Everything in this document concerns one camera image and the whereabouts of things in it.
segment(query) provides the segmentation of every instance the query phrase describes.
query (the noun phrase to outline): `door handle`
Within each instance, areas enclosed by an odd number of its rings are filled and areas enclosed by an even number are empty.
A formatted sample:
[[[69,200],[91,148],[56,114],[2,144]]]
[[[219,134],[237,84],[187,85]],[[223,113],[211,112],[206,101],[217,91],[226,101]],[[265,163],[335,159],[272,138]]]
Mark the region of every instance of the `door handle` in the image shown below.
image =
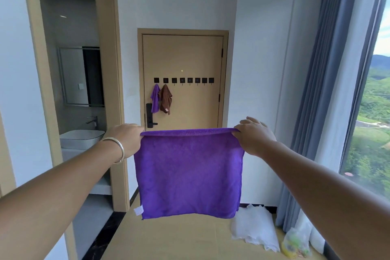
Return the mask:
[[[153,128],[153,125],[158,125],[158,123],[153,122],[152,103],[147,103],[146,104],[146,127]]]

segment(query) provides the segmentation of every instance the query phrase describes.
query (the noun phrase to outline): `hanging towel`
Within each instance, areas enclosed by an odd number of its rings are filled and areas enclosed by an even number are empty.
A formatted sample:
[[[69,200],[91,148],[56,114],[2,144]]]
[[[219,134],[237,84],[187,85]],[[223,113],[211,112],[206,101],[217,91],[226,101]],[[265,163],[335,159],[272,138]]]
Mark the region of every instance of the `hanging towel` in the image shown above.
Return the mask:
[[[155,84],[153,91],[152,91],[152,95],[150,96],[150,98],[152,99],[152,113],[156,113],[159,110],[159,108],[158,108],[158,92],[159,91],[160,91],[160,87],[158,86],[158,84]]]
[[[158,93],[161,99],[160,110],[170,115],[170,105],[172,104],[172,94],[170,93],[168,86],[165,84]]]
[[[141,133],[134,161],[142,218],[188,213],[233,218],[241,198],[244,156],[234,130]]]

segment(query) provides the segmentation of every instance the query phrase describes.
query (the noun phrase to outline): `bangle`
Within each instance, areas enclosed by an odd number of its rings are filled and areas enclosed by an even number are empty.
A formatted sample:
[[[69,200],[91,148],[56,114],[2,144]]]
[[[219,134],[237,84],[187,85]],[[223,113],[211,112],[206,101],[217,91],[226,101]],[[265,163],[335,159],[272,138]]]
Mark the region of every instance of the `bangle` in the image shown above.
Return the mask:
[[[122,157],[120,158],[119,161],[114,162],[114,164],[120,164],[122,162],[122,160],[124,159],[124,149],[123,149],[122,144],[117,139],[115,139],[113,137],[106,137],[106,138],[101,139],[100,141],[104,141],[104,140],[111,140],[119,145],[120,149],[122,150]]]

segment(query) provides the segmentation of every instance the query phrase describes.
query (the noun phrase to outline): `bathroom sink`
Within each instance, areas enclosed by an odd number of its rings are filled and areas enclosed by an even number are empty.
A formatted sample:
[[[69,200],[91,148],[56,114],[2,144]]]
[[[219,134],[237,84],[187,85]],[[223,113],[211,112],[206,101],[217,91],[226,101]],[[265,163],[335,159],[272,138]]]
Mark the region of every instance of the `bathroom sink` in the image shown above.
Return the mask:
[[[102,130],[71,130],[60,135],[61,148],[89,149],[103,138],[104,133]]]

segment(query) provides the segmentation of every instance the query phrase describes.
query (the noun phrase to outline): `faucet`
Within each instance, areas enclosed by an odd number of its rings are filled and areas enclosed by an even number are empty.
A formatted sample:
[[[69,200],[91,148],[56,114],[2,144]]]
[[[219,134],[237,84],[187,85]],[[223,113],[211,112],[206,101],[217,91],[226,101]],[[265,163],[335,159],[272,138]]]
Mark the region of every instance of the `faucet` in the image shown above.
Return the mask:
[[[98,129],[98,117],[97,116],[88,116],[87,118],[93,118],[91,121],[87,121],[86,124],[90,124],[91,122],[95,123],[95,130]]]

